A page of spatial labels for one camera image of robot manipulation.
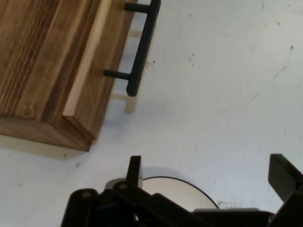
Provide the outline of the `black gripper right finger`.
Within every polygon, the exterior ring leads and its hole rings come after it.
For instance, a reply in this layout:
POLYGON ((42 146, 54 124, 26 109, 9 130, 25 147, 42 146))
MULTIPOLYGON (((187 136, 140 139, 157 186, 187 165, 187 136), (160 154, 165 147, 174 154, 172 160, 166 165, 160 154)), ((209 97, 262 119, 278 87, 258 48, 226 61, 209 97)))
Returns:
POLYGON ((303 174, 282 154, 271 154, 268 182, 283 202, 268 226, 301 227, 303 225, 303 174))

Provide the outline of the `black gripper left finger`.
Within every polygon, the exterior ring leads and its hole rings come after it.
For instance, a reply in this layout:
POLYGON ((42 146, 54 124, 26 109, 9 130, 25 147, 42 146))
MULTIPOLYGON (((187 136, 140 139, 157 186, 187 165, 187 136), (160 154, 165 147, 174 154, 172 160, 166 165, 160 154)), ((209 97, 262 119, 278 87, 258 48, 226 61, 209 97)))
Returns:
POLYGON ((70 195, 63 227, 204 227, 206 223, 161 194, 142 189, 140 156, 130 158, 126 179, 111 189, 70 195))

